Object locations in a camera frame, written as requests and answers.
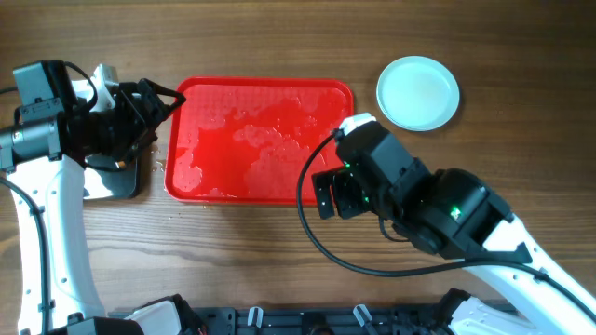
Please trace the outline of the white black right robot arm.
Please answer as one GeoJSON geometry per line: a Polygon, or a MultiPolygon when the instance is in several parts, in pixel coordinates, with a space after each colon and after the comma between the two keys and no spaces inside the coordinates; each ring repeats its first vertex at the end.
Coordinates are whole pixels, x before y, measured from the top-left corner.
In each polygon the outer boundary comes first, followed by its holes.
{"type": "Polygon", "coordinates": [[[330,141],[341,166],[312,176],[322,219],[371,212],[387,239],[440,257],[432,273],[468,271],[515,308],[509,314],[453,289],[436,305],[437,327],[451,334],[594,332],[593,296],[485,182],[459,168],[430,172],[373,120],[346,120],[330,141]]]}

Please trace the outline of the light blue plate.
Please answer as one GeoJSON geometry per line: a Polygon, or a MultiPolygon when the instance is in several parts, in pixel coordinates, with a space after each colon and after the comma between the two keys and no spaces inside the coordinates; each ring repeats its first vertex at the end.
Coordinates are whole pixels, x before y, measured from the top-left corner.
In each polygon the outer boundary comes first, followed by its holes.
{"type": "Polygon", "coordinates": [[[428,57],[394,60],[379,75],[377,104],[394,125],[415,132],[435,130],[456,114],[461,101],[454,75],[428,57]]]}

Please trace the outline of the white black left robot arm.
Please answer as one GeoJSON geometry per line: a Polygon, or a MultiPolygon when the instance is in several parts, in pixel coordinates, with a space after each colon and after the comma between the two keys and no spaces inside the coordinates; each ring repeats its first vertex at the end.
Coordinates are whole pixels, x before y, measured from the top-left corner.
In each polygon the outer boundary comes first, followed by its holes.
{"type": "Polygon", "coordinates": [[[192,334],[201,330],[179,296],[110,318],[90,269],[83,223],[88,159],[123,171],[156,140],[157,128],[185,101],[180,92],[111,72],[70,78],[75,66],[39,60],[17,67],[21,104],[1,131],[1,182],[20,229],[21,334],[192,334]]]}

